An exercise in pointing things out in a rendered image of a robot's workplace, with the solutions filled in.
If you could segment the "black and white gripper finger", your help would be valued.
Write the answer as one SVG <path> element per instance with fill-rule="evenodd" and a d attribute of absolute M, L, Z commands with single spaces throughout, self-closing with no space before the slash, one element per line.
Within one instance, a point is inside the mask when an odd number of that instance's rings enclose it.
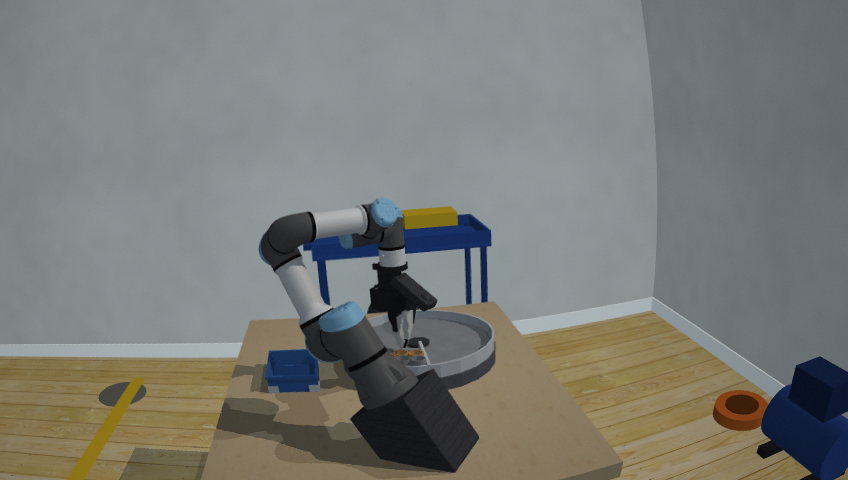
<path fill-rule="evenodd" d="M 409 308 L 409 311 L 404 310 L 404 311 L 402 311 L 401 315 L 399 315 L 403 318 L 403 331 L 405 332 L 404 339 L 406 341 L 404 348 L 406 348 L 407 345 L 408 345 L 409 338 L 410 338 L 411 331 L 412 331 L 412 327 L 413 327 L 413 324 L 414 324 L 414 321 L 415 321 L 415 315 L 416 315 L 416 305 L 414 305 L 414 304 L 412 305 L 411 308 Z"/>
<path fill-rule="evenodd" d="M 383 324 L 383 328 L 385 331 L 395 336 L 398 346 L 403 350 L 405 344 L 404 332 L 402 329 L 403 318 L 399 316 L 399 312 L 396 311 L 394 301 L 393 305 L 390 305 L 389 308 L 389 321 Z"/>

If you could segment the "blue crate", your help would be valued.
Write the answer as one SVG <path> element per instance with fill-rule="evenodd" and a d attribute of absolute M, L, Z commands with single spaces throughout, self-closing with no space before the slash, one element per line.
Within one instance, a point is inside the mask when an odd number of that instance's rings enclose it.
<path fill-rule="evenodd" d="M 307 349 L 269 351 L 265 374 L 269 393 L 321 392 L 318 367 L 319 361 Z"/>

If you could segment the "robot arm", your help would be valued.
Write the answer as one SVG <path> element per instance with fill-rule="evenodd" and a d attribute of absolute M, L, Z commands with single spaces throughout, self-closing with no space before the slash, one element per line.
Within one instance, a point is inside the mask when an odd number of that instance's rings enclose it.
<path fill-rule="evenodd" d="M 366 410 L 410 390 L 418 382 L 415 374 L 388 352 L 356 302 L 336 308 L 325 304 L 298 249 L 316 239 L 338 236 L 345 249 L 378 243 L 380 266 L 405 265 L 402 209 L 380 198 L 355 208 L 297 213 L 275 220 L 264 234 L 260 257 L 278 275 L 298 312 L 308 353 L 324 363 L 342 359 Z M 391 285 L 423 312 L 437 303 L 406 273 L 393 276 Z"/>

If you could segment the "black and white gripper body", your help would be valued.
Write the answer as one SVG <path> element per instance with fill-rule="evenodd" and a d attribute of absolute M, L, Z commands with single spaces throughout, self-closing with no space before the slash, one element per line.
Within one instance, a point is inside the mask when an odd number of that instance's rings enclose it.
<path fill-rule="evenodd" d="M 389 306 L 393 305 L 393 301 L 395 301 L 395 309 L 399 314 L 404 310 L 409 311 L 413 303 L 391 285 L 393 276 L 402 274 L 402 272 L 395 273 L 396 271 L 405 271 L 408 269 L 407 261 L 405 265 L 398 267 L 383 267 L 378 262 L 377 264 L 372 264 L 372 268 L 373 270 L 377 270 L 378 284 L 370 289 L 371 309 L 386 312 L 390 309 Z M 378 269 L 386 273 L 379 272 Z"/>

